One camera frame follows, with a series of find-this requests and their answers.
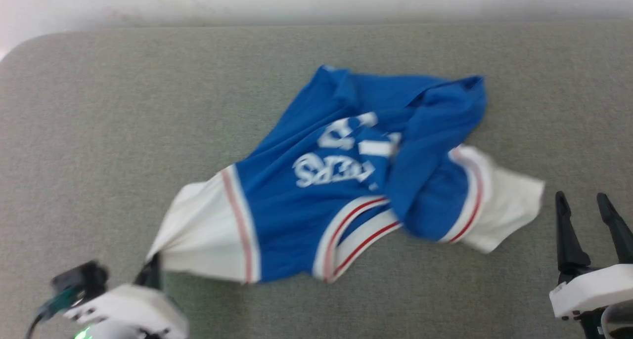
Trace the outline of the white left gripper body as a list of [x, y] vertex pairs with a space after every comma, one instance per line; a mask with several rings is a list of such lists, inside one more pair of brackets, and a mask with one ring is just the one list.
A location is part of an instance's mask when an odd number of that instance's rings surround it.
[[160, 290], [123, 284], [68, 309], [85, 328], [74, 339], [189, 339], [188, 319]]

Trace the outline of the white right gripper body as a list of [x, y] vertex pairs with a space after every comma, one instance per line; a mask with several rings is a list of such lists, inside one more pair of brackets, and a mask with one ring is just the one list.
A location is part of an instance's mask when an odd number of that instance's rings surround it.
[[549, 292], [558, 319], [605, 310], [606, 322], [633, 322], [633, 264], [594, 268], [563, 264], [558, 285]]

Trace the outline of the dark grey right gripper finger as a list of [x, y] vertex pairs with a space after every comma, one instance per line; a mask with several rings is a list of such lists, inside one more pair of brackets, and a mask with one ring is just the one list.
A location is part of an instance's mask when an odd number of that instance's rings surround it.
[[563, 191], [555, 195], [557, 267], [560, 276], [581, 276], [591, 272], [591, 260], [583, 251], [571, 223], [571, 208]]
[[609, 228], [619, 264], [633, 264], [633, 232], [619, 215], [606, 193], [598, 193], [596, 201], [601, 219]]

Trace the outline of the blue and white sports jersey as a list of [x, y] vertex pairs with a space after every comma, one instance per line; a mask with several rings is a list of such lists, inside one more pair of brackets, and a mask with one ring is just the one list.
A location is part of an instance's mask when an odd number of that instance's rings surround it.
[[534, 220], [545, 182], [465, 145], [484, 79], [321, 66], [246, 158], [184, 186], [147, 254], [167, 271], [332, 283], [396, 229], [489, 253]]

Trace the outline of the grey fabric sofa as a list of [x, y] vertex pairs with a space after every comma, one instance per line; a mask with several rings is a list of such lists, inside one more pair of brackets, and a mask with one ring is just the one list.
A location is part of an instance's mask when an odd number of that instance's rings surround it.
[[47, 35], [0, 62], [0, 339], [24, 339], [50, 279], [97, 259], [133, 280], [184, 184], [245, 157], [315, 70], [481, 74], [470, 145], [544, 179], [544, 206], [489, 255], [399, 230], [332, 285], [167, 274], [191, 339], [581, 339], [552, 314], [554, 195], [597, 266], [595, 196], [633, 229], [633, 21], [143, 28]]

